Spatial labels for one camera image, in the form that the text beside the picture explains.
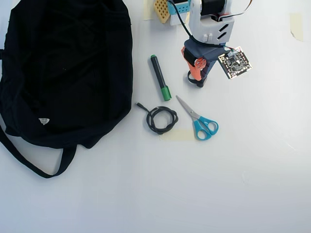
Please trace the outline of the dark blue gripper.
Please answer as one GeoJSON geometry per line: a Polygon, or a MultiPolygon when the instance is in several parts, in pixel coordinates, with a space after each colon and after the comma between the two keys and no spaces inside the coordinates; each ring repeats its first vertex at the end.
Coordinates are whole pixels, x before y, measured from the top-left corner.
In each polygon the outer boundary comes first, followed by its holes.
{"type": "Polygon", "coordinates": [[[201,81],[202,84],[206,82],[218,56],[225,53],[225,43],[220,45],[221,48],[215,48],[199,45],[191,39],[185,41],[181,52],[188,63],[190,74],[196,81],[201,81]]]}

